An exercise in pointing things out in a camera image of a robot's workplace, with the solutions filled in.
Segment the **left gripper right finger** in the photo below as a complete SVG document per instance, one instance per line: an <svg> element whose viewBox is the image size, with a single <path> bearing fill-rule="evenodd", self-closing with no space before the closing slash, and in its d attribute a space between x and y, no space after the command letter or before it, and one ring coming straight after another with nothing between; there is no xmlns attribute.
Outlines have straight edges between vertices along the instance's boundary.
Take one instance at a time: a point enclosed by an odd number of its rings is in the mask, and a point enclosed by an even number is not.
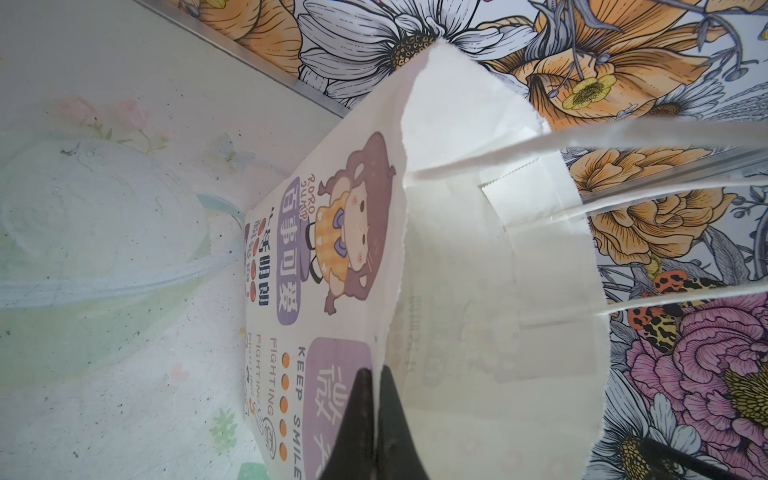
<svg viewBox="0 0 768 480"><path fill-rule="evenodd" d="M428 480L418 456L391 369L381 372L377 418L376 478Z"/></svg>

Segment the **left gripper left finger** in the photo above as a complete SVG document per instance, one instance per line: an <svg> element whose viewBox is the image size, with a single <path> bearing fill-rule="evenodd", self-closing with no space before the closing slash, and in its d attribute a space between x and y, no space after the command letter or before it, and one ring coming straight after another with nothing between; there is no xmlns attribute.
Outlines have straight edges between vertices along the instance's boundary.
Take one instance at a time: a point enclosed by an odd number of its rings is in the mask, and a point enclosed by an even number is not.
<svg viewBox="0 0 768 480"><path fill-rule="evenodd" d="M368 480L374 461L373 379L369 369L355 376L340 429L321 480Z"/></svg>

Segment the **white patterned paper bag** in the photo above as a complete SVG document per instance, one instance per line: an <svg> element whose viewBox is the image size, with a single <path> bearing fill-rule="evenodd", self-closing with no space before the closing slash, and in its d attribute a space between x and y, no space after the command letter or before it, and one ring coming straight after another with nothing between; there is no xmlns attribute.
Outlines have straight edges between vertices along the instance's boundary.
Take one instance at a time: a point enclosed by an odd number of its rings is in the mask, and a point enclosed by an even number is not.
<svg viewBox="0 0 768 480"><path fill-rule="evenodd" d="M246 217L248 424L320 479L388 366L429 479L767 475L767 121L556 130L439 41Z"/></svg>

